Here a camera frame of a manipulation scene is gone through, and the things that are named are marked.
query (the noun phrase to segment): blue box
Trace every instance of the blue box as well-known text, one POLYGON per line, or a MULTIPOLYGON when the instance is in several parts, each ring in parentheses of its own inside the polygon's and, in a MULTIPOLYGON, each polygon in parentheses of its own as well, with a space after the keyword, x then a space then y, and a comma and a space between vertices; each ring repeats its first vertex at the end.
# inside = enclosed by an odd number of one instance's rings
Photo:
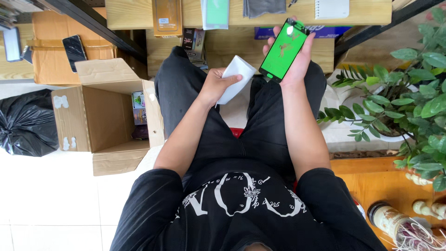
MULTIPOLYGON (((352 26, 331 26, 331 25, 314 25, 305 26, 311 32, 315 32, 316 36, 314 38, 337 38, 338 36, 344 34, 352 26)), ((273 26, 268 27, 254 27, 254 39, 268 39, 273 38, 273 26)))

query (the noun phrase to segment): green protective film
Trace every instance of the green protective film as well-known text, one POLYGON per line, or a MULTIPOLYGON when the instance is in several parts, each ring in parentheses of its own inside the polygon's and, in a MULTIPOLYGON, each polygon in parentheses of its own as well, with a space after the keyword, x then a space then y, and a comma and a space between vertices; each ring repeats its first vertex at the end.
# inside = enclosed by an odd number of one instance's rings
POLYGON ((294 26, 292 32, 288 34, 288 27, 291 25, 285 23, 261 66, 280 79, 285 76, 307 38, 307 35, 294 26))
POLYGON ((212 25, 227 25, 229 0, 207 1, 206 23, 212 25))

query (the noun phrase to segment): white tile floor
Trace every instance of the white tile floor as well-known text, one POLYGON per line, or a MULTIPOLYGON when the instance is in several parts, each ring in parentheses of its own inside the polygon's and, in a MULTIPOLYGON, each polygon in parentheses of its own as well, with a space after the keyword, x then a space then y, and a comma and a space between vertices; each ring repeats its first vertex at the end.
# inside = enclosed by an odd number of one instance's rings
MULTIPOLYGON (((41 89, 0 84, 0 99, 41 89)), ((336 90, 340 101, 349 93, 336 90)), ((246 125, 249 85, 221 114, 231 127, 246 125)), ((356 143, 345 124, 323 134, 330 151, 396 149, 400 142, 356 143)), ((161 147, 152 148, 137 170, 94 177, 90 153, 60 150, 41 158, 11 156, 0 149, 0 251, 108 251, 134 180, 153 168, 161 147)))

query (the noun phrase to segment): person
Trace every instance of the person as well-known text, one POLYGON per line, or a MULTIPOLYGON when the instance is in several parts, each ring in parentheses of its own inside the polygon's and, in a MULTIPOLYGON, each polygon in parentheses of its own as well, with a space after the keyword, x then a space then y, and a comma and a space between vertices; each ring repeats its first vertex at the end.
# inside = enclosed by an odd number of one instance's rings
POLYGON ((315 120, 326 79, 310 60, 313 38, 280 84, 252 81, 239 138, 215 103, 242 76, 206 74, 172 49, 155 78, 168 140, 135 181, 111 251, 386 250, 330 169, 315 120))

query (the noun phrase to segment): left hand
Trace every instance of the left hand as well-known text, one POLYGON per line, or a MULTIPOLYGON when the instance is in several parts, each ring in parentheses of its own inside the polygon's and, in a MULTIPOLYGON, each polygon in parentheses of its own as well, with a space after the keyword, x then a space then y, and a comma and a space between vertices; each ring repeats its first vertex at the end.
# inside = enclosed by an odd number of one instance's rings
MULTIPOLYGON (((281 30, 281 27, 275 26, 273 28, 274 35, 277 37, 281 30)), ((280 82, 280 86, 283 88, 285 86, 291 86, 296 84, 302 84, 304 82, 304 77, 308 69, 308 65, 311 60, 311 46, 313 45, 313 39, 316 33, 311 33, 306 38, 304 45, 302 46, 301 51, 296 55, 293 63, 289 67, 288 72, 280 82)), ((268 38, 268 45, 263 46, 263 54, 266 56, 268 54, 269 48, 274 44, 274 38, 268 38)))
POLYGON ((226 70, 226 68, 210 69, 203 87, 198 94, 197 99, 209 108, 214 106, 223 96, 226 88, 241 81, 243 78, 242 75, 238 74, 222 79, 224 70, 226 70))

